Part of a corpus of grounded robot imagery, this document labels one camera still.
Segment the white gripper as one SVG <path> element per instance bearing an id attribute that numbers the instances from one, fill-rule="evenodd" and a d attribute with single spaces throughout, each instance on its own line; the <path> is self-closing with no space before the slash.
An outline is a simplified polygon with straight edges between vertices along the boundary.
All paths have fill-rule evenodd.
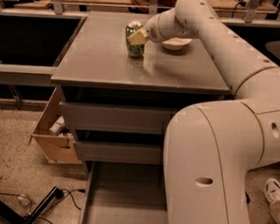
<path id="1" fill-rule="evenodd" d="M 153 43 L 160 43 L 169 38 L 170 14 L 165 11 L 152 16 L 145 24 L 145 29 L 140 29 L 127 37 L 127 41 L 134 46 L 144 45 L 148 39 Z"/>

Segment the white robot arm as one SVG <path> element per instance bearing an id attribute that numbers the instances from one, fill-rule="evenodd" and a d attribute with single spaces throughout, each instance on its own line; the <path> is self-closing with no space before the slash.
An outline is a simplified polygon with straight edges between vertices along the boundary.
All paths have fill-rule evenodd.
<path id="1" fill-rule="evenodd" d="M 189 105 L 166 128 L 168 224 L 250 224 L 244 178 L 280 161 L 280 67 L 216 17 L 207 0 L 177 0 L 129 42 L 196 36 L 234 98 Z"/>

